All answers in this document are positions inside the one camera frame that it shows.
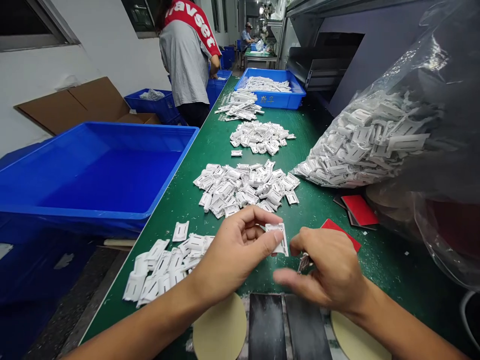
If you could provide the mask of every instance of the woman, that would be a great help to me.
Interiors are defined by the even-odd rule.
[[[161,0],[155,25],[175,106],[190,126],[201,128],[210,112],[207,83],[217,78],[222,56],[207,16],[189,0]]]

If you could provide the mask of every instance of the forearm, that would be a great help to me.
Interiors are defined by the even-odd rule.
[[[403,309],[370,280],[369,295],[355,313],[345,315],[399,360],[468,359]]]
[[[215,75],[220,70],[220,59],[218,55],[213,55],[210,59],[210,74]]]
[[[209,307],[187,276],[155,301],[92,338],[68,360],[147,360],[180,336]]]

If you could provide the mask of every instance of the hand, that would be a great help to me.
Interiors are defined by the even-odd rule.
[[[362,275],[357,253],[343,232],[302,227],[290,242],[291,255],[306,252],[316,265],[309,275],[292,269],[273,273],[276,283],[322,307],[355,314],[366,301],[369,281]]]
[[[248,206],[226,218],[205,256],[188,277],[210,306],[237,290],[253,269],[282,241],[281,231],[265,232],[259,225],[282,223],[281,217]]]

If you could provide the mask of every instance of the cardboard box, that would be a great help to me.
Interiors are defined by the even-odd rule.
[[[14,106],[52,135],[93,122],[161,124],[153,113],[130,114],[130,107],[108,77]]]

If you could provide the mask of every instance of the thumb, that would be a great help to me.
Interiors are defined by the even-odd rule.
[[[327,306],[329,298],[322,286],[312,276],[300,275],[289,268],[282,268],[273,272],[273,281],[289,287],[295,294],[321,306]]]
[[[284,237],[280,230],[269,231],[262,234],[254,243],[248,246],[250,259],[258,265],[263,259],[274,252]]]

